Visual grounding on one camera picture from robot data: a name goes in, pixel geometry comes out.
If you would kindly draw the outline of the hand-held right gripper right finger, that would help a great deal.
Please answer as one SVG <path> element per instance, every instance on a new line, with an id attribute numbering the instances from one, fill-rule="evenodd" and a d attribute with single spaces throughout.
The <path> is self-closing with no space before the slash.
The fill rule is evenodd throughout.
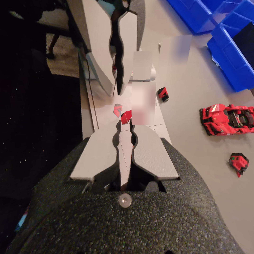
<path id="1" fill-rule="evenodd" d="M 130 176 L 141 181 L 179 178 L 159 135 L 146 125 L 130 124 L 132 154 Z"/>

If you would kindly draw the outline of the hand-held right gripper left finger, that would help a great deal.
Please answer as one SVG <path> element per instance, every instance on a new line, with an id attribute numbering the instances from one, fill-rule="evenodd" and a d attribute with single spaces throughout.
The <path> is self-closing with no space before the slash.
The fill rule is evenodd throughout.
<path id="1" fill-rule="evenodd" d="M 70 178 L 91 182 L 113 182 L 120 174 L 119 134 L 121 121 L 98 129 L 89 138 Z"/>

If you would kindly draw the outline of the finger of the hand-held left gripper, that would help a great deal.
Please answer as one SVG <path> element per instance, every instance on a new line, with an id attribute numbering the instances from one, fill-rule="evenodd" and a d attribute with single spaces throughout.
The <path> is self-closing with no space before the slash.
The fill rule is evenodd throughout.
<path id="1" fill-rule="evenodd" d="M 125 12 L 118 19 L 117 28 L 116 84 L 117 94 L 121 96 L 133 72 L 134 52 L 137 51 L 137 15 Z"/>
<path id="2" fill-rule="evenodd" d="M 113 97 L 115 77 L 110 52 L 112 16 L 115 1 L 83 0 L 83 9 L 90 42 L 86 58 L 96 80 L 109 97 Z"/>

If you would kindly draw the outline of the small red lego wedge piece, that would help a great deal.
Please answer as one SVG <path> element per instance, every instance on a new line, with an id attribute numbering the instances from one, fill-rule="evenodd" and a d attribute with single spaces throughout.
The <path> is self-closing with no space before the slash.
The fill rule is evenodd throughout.
<path id="1" fill-rule="evenodd" d="M 131 118 L 132 118 L 132 110 L 125 111 L 121 115 L 121 123 L 122 123 L 122 125 L 126 125 L 130 121 Z"/>

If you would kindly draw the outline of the black chair leg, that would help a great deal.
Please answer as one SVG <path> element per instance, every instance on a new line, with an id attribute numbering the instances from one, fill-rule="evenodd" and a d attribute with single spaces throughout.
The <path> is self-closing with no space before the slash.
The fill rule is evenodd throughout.
<path id="1" fill-rule="evenodd" d="M 54 60 L 55 59 L 55 55 L 53 53 L 53 49 L 54 49 L 54 46 L 55 46 L 57 40 L 59 39 L 59 37 L 60 37 L 59 34 L 54 34 L 53 37 L 52 37 L 52 40 L 50 42 L 50 45 L 48 47 L 47 54 L 46 54 L 46 57 L 49 60 Z"/>

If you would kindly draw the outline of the red green lego car section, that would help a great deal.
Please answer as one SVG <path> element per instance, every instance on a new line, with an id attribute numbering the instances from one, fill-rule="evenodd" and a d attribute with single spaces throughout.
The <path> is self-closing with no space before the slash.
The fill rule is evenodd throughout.
<path id="1" fill-rule="evenodd" d="M 235 169 L 238 178 L 243 175 L 249 166 L 249 159 L 243 153 L 232 153 L 228 162 Z"/>

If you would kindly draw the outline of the red black lego subassembly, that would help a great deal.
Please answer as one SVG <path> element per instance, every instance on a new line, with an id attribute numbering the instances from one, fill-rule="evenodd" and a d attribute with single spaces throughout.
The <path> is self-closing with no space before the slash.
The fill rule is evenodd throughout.
<path id="1" fill-rule="evenodd" d="M 157 91 L 158 97 L 162 100 L 162 102 L 166 102 L 169 100 L 169 95 L 166 87 L 162 87 Z"/>

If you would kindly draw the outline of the lego instruction booklet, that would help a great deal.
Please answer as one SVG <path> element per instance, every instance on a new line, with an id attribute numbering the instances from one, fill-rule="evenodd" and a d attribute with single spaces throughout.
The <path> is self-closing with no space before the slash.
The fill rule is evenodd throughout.
<path id="1" fill-rule="evenodd" d="M 88 101 L 94 132 L 115 120 L 120 120 L 120 118 L 113 112 L 115 104 L 122 105 L 121 113 L 131 109 L 132 83 L 127 85 L 122 96 L 114 94 L 113 97 L 106 95 L 95 79 L 90 80 L 90 83 L 88 79 L 85 79 L 85 83 L 88 92 Z M 148 127 L 154 130 L 160 138 L 165 138 L 166 141 L 171 143 L 157 97 L 155 97 L 155 120 L 154 123 L 148 125 Z M 127 176 L 129 175 L 131 167 L 131 154 L 133 148 L 131 135 L 129 122 L 126 125 L 121 124 L 118 149 L 120 172 L 124 183 L 127 182 Z"/>

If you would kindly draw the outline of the white paper scrap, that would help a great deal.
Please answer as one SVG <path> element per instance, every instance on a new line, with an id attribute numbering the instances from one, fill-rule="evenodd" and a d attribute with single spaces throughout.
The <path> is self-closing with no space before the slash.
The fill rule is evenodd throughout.
<path id="1" fill-rule="evenodd" d="M 219 67 L 219 68 L 222 70 L 220 64 L 218 63 L 218 61 L 217 61 L 213 56 L 211 56 L 211 60 L 215 63 L 215 65 L 216 65 L 217 67 Z"/>

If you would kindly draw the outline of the red lego race car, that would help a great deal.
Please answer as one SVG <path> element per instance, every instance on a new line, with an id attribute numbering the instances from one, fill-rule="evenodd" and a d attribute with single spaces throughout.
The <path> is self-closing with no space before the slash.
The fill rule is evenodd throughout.
<path id="1" fill-rule="evenodd" d="M 209 136 L 254 133 L 254 107 L 215 104 L 199 110 L 200 121 Z"/>

